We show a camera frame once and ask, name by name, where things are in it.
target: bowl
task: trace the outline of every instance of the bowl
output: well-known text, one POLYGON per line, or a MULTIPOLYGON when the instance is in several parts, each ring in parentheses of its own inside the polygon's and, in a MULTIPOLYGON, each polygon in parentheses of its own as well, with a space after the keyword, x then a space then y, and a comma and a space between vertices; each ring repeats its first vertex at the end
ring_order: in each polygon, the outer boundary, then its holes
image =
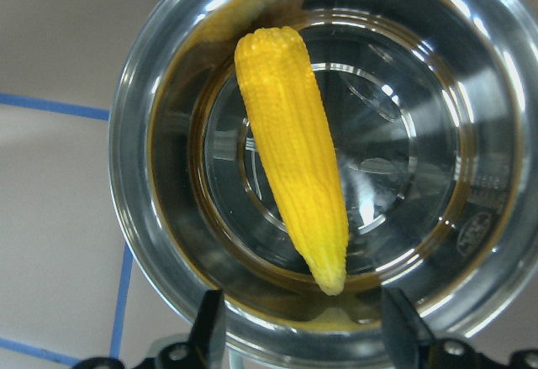
POLYGON ((285 367, 386 367, 380 293, 473 335, 536 266, 538 28, 519 0, 161 0, 109 123, 114 206, 185 318, 226 295, 228 345, 285 367), (287 237, 235 79, 237 41, 303 36, 350 223, 324 295, 287 237))

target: yellow corn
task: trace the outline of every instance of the yellow corn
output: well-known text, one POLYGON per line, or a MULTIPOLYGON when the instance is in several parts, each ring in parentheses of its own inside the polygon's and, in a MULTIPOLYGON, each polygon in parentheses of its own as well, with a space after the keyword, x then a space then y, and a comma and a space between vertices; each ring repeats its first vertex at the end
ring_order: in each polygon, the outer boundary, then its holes
POLYGON ((290 27, 258 29, 238 43, 235 69, 287 232, 319 287, 336 295, 345 282, 347 214, 306 45, 290 27))

